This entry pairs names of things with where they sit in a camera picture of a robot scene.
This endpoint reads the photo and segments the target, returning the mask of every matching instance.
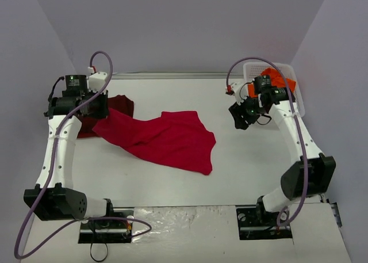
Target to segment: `orange cloth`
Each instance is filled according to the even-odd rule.
[[[285,82],[283,81],[281,74],[271,67],[263,70],[261,75],[269,75],[271,77],[271,84],[276,87],[286,87]],[[289,84],[290,90],[294,92],[297,82],[291,80],[289,78],[286,79]],[[254,85],[251,83],[248,85],[248,94],[252,98],[257,98],[257,95],[254,93]]]

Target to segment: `red towel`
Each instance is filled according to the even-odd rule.
[[[112,98],[108,98],[109,108],[116,109],[126,115],[133,117],[134,102],[127,98],[125,95],[117,95]],[[97,124],[97,119],[92,117],[80,117],[82,127],[79,130],[78,138],[92,138],[98,136],[93,127]]]
[[[153,163],[208,175],[212,171],[214,134],[197,112],[162,112],[148,121],[135,120],[114,109],[93,131],[136,157]]]

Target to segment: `cable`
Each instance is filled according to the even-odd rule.
[[[271,120],[272,120],[272,117],[271,117],[271,116],[268,116],[268,115],[262,115],[262,116],[263,116],[263,117],[268,118],[269,120],[268,120],[266,123],[260,123],[258,120],[256,120],[256,122],[257,122],[259,125],[264,126],[264,125],[267,125],[269,122],[271,122]]]
[[[266,228],[266,229],[265,229],[265,230],[263,230],[263,231],[272,230],[274,227],[275,227],[275,226],[270,226],[270,227]]]
[[[56,82],[53,84],[53,86],[52,86],[52,90],[51,90],[51,93],[50,93],[50,95],[48,96],[48,98],[47,98],[47,101],[51,101],[51,99],[52,99],[52,96],[53,96],[53,92],[55,91],[55,87],[56,87],[56,85],[60,82],[60,81],[63,81],[63,80],[65,80],[65,77],[64,76],[61,76],[61,77],[59,77],[57,80],[56,80]]]
[[[90,257],[92,258],[92,260],[94,262],[104,262],[106,260],[106,258],[108,257],[108,255],[109,255],[109,247],[108,247],[108,244],[104,243],[105,246],[106,246],[106,256],[103,259],[101,259],[101,260],[95,259],[93,257],[93,255],[92,255],[92,246],[94,244],[94,239],[97,236],[96,226],[95,225],[96,225],[96,223],[94,221],[92,221],[91,223],[88,222],[88,227],[92,231],[92,241],[91,241],[91,246],[90,246]]]
[[[49,169],[49,175],[46,179],[46,182],[44,184],[44,186],[42,187],[42,190],[40,191],[39,195],[37,196],[37,198],[35,199],[35,201],[33,202],[31,208],[29,209],[23,223],[22,223],[22,226],[21,228],[19,229],[19,233],[18,233],[18,236],[17,236],[17,240],[16,240],[16,244],[14,245],[14,256],[16,259],[18,260],[22,260],[22,259],[25,259],[29,256],[31,256],[32,254],[34,254],[36,251],[38,251],[45,243],[47,243],[47,241],[49,241],[52,237],[54,237],[59,231],[63,230],[64,228],[66,228],[67,226],[75,223],[75,222],[78,222],[78,220],[72,220],[66,224],[64,224],[63,226],[59,227],[56,231],[54,231],[50,236],[46,237],[45,240],[43,240],[38,246],[36,246],[33,250],[31,250],[29,253],[27,254],[24,254],[24,255],[20,255],[19,254],[19,246],[20,246],[20,242],[22,240],[22,236],[23,236],[23,233],[25,231],[25,228],[26,228],[26,225],[28,224],[29,222],[29,219],[31,218],[32,216],[32,213],[35,211],[37,205],[39,204],[42,196],[44,195],[44,193],[46,192],[47,190],[47,186],[49,185],[50,181],[51,181],[51,178],[52,178],[52,173],[53,173],[53,168],[55,166],[55,161],[56,161],[56,153],[57,153],[57,150],[58,150],[58,142],[59,142],[59,138],[58,136],[60,135],[62,129],[63,129],[63,126],[65,124],[65,122],[74,114],[76,113],[78,110],[80,110],[81,108],[83,108],[85,105],[89,104],[90,102],[92,102],[94,99],[96,99],[108,86],[109,82],[111,81],[111,78],[112,78],[112,74],[113,74],[113,63],[112,63],[112,60],[110,58],[110,56],[106,53],[106,52],[103,52],[103,51],[97,51],[97,52],[94,52],[93,55],[91,56],[91,59],[90,59],[90,67],[92,66],[92,62],[93,62],[93,59],[96,55],[98,54],[103,54],[106,56],[106,58],[108,59],[109,61],[109,67],[110,67],[110,71],[109,71],[109,75],[106,79],[106,82],[105,84],[103,85],[103,87],[95,93],[95,95],[93,95],[91,98],[89,98],[88,100],[86,100],[85,102],[81,103],[80,105],[78,105],[75,109],[73,109],[70,113],[68,113],[66,115],[66,117],[60,122],[60,125],[57,127],[56,129],[56,132],[55,132],[55,136],[56,138],[54,139],[53,141],[53,145],[52,145],[52,152],[51,152],[51,163],[50,163],[50,169]],[[128,219],[128,218],[119,218],[119,217],[98,217],[98,218],[89,218],[89,220],[119,220],[119,221],[134,221],[134,222],[139,222],[139,223],[142,223],[142,224],[145,224],[146,226],[149,227],[149,229],[147,231],[143,231],[135,236],[138,236],[138,235],[142,235],[144,233],[147,233],[149,231],[152,230],[152,227],[150,224],[148,224],[147,222],[145,221],[142,221],[142,220],[138,220],[138,219]]]
[[[301,208],[304,205],[304,201],[306,199],[306,193],[307,193],[307,190],[308,190],[308,159],[306,157],[306,150],[305,150],[305,145],[304,145],[304,139],[303,139],[303,135],[301,133],[301,128],[300,128],[298,117],[295,115],[295,109],[294,109],[293,100],[292,100],[292,91],[290,90],[288,81],[286,80],[286,77],[281,72],[281,70],[276,65],[274,65],[272,62],[270,62],[269,60],[266,60],[266,59],[260,58],[260,57],[246,57],[246,58],[242,58],[242,59],[238,60],[237,62],[235,62],[230,67],[230,69],[228,71],[228,74],[226,76],[226,87],[227,87],[227,89],[229,89],[229,77],[230,77],[231,71],[233,70],[233,68],[238,63],[244,62],[246,60],[260,60],[262,62],[268,63],[270,66],[272,66],[274,69],[276,69],[280,73],[280,75],[281,75],[281,77],[282,77],[282,79],[283,79],[283,81],[285,82],[285,85],[286,85],[286,91],[288,93],[287,96],[289,97],[290,108],[292,110],[292,114],[294,115],[294,120],[295,120],[295,124],[296,124],[296,127],[297,127],[298,137],[299,137],[299,141],[300,141],[300,145],[301,145],[301,151],[302,151],[302,154],[303,154],[303,164],[304,164],[303,191],[302,191],[302,194],[301,194],[301,197],[300,197],[299,205],[298,205],[297,209],[295,210],[293,216],[291,216],[290,218],[287,217],[286,218],[286,221],[283,222],[283,223],[281,223],[281,215],[288,209],[288,207],[284,207],[283,209],[281,209],[280,212],[279,212],[279,214],[278,214],[278,216],[277,216],[277,219],[276,219],[277,226],[279,226],[279,227],[286,227],[300,213]]]
[[[242,90],[243,90],[243,87],[245,86],[245,85],[250,85],[252,82],[247,82],[247,83],[245,83],[244,85],[242,85],[242,87],[240,88],[240,91],[239,91],[239,97],[240,97],[240,99],[244,99],[243,97],[242,97]]]

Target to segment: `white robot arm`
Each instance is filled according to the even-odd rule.
[[[333,157],[325,157],[317,147],[306,129],[298,111],[292,114],[289,97],[285,88],[271,85],[268,75],[256,77],[253,81],[257,98],[247,96],[242,98],[244,83],[233,83],[227,94],[233,95],[236,102],[229,108],[237,129],[247,129],[257,119],[268,113],[275,121],[286,141],[290,152],[291,167],[281,177],[280,186],[271,193],[262,196],[257,201],[259,218],[267,216],[268,212],[279,212],[284,207],[294,203],[302,195],[304,180],[304,164],[301,143],[297,133],[294,116],[298,118],[301,135],[304,139],[308,159],[308,190],[307,197],[325,193],[336,167]],[[295,98],[292,97],[294,108],[297,109]]]
[[[63,125],[61,133],[56,136],[56,130],[66,117],[66,114],[93,96],[106,83],[107,73],[98,72],[87,77],[84,75],[67,75],[65,77],[67,89],[60,98],[49,99],[48,112],[48,143],[41,174],[34,189],[27,189],[24,201],[31,207],[45,185],[49,176],[52,147],[55,138],[57,143],[57,157],[54,170],[47,191],[35,209],[35,214],[41,220],[83,220],[91,217],[109,216],[113,211],[109,199],[94,199],[84,193],[75,191],[72,182],[72,163],[75,141],[82,126],[77,116],[92,116],[97,119],[108,115],[108,92],[102,92],[91,104],[83,107],[76,115],[72,115]]]

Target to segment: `plastic basket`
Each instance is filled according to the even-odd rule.
[[[301,97],[301,93],[299,89],[299,83],[295,75],[294,69],[288,64],[283,64],[283,63],[274,63],[274,64],[281,70],[281,72],[284,74],[285,77],[297,82],[296,88],[294,90],[294,96],[295,96],[295,100],[298,106],[299,114],[300,116],[303,117],[305,114],[305,109],[304,109],[303,99]],[[246,82],[253,81],[255,77],[260,76],[262,71],[269,67],[271,67],[269,64],[262,63],[262,62],[245,63],[243,66],[245,81]]]

